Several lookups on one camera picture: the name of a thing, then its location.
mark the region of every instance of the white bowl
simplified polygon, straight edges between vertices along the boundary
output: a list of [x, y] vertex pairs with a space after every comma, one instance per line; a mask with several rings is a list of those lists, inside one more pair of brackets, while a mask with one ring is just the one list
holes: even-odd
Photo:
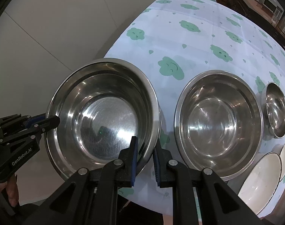
[[281, 167], [281, 158], [277, 153], [259, 153], [252, 165], [240, 176], [230, 180], [228, 185], [258, 215], [278, 187]]
[[272, 151], [279, 154], [281, 161], [282, 161], [282, 172], [281, 172], [281, 178], [280, 178], [280, 181], [281, 181], [285, 175], [285, 144], [276, 145]]

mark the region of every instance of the small metal bowl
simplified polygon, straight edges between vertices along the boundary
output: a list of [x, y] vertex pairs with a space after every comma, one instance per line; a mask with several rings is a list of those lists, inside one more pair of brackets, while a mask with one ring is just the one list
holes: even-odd
[[285, 136], [285, 96], [280, 87], [270, 82], [262, 91], [261, 107], [270, 134], [280, 139]]
[[226, 181], [253, 162], [263, 136], [263, 116], [255, 94], [241, 78], [211, 70], [182, 91], [174, 132], [189, 167], [212, 168]]
[[129, 62], [103, 58], [77, 70], [55, 93], [46, 116], [60, 117], [45, 135], [49, 158], [62, 178], [81, 167], [103, 167], [138, 136], [137, 173], [149, 161], [161, 128], [148, 78]]

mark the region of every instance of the large metal bowl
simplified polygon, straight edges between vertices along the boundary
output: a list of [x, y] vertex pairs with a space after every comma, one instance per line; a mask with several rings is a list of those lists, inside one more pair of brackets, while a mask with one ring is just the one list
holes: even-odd
[[174, 132], [189, 167], [209, 167], [230, 180], [253, 162], [263, 136], [263, 116], [255, 94], [241, 78], [211, 70], [182, 91]]
[[285, 136], [285, 96], [274, 82], [270, 82], [262, 90], [261, 107], [270, 134], [276, 139], [283, 138]]
[[69, 178], [77, 169], [101, 168], [138, 136], [139, 173], [150, 159], [161, 128], [160, 109], [147, 77], [129, 62], [103, 58], [69, 76], [46, 116], [60, 117], [45, 135], [55, 170]]

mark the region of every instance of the tablecloth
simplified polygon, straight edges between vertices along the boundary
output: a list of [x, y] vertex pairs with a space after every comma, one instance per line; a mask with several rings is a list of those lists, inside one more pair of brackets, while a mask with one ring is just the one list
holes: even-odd
[[[186, 84], [207, 70], [241, 77], [260, 96], [268, 82], [285, 94], [285, 51], [253, 22], [210, 0], [156, 0], [122, 33], [105, 57], [126, 60], [149, 78], [162, 110], [161, 144], [179, 161], [174, 138], [174, 110]], [[270, 152], [282, 139], [263, 138], [260, 152]], [[268, 205], [269, 214], [285, 188], [285, 177]], [[155, 182], [152, 159], [133, 188], [118, 193], [148, 209], [172, 215], [172, 190]]]

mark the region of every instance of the human hand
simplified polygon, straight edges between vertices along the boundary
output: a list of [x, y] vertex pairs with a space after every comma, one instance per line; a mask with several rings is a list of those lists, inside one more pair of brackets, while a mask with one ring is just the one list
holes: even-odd
[[0, 193], [3, 189], [6, 189], [10, 205], [15, 207], [19, 202], [19, 191], [17, 189], [16, 178], [14, 175], [12, 175], [7, 182], [0, 184]]

